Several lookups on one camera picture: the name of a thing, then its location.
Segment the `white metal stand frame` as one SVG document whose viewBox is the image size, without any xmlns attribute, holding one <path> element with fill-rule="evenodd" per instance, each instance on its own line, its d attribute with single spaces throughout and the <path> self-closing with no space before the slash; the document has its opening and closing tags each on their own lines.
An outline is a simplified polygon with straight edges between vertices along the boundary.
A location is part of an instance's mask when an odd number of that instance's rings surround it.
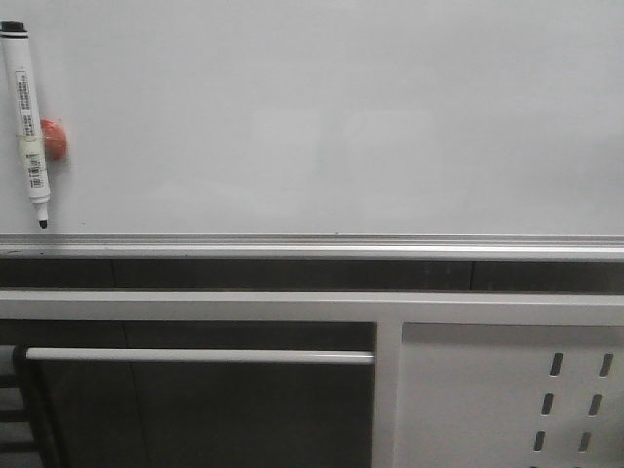
<svg viewBox="0 0 624 468">
<path fill-rule="evenodd" d="M 402 326 L 620 327 L 620 295 L 3 290 L 4 320 L 376 322 L 372 464 L 396 467 Z"/>
</svg>

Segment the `white perforated metal panel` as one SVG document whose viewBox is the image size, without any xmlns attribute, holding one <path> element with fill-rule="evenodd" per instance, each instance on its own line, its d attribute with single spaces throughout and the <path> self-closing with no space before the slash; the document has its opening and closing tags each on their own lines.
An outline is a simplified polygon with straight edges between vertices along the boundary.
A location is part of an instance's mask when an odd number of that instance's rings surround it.
<svg viewBox="0 0 624 468">
<path fill-rule="evenodd" d="M 406 324 L 399 467 L 619 467 L 623 330 Z"/>
</svg>

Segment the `white whiteboard marker pen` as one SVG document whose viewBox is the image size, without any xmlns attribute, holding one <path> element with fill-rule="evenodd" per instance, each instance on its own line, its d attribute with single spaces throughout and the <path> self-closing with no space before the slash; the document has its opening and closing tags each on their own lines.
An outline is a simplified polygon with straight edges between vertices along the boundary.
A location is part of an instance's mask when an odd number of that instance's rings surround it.
<svg viewBox="0 0 624 468">
<path fill-rule="evenodd" d="M 2 21 L 1 45 L 27 194 L 39 227 L 45 230 L 49 222 L 51 188 L 29 34 L 25 25 L 18 21 Z"/>
</svg>

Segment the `white horizontal metal rod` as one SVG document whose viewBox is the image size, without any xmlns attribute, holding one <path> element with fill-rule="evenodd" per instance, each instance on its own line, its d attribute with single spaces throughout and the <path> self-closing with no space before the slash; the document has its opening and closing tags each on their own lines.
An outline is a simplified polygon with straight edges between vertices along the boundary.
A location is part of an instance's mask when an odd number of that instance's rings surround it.
<svg viewBox="0 0 624 468">
<path fill-rule="evenodd" d="M 188 362 L 371 365 L 372 352 L 231 349 L 113 349 L 32 347 L 32 361 Z"/>
</svg>

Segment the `whiteboard with aluminium frame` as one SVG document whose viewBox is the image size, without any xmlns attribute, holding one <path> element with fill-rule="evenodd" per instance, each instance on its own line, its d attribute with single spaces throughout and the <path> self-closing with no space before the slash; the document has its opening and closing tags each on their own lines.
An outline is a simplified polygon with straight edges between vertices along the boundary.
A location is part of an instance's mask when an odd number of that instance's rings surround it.
<svg viewBox="0 0 624 468">
<path fill-rule="evenodd" d="M 4 256 L 619 261 L 619 1 L 5 1 L 47 229 L 1 100 Z"/>
</svg>

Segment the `red round magnet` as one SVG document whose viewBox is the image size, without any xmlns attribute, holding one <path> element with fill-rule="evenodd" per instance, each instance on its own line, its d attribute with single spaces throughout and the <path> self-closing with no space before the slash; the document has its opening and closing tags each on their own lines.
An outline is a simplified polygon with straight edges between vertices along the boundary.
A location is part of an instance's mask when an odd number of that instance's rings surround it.
<svg viewBox="0 0 624 468">
<path fill-rule="evenodd" d="M 62 160 L 67 154 L 67 137 L 64 127 L 54 120 L 41 119 L 46 157 L 53 161 Z"/>
</svg>

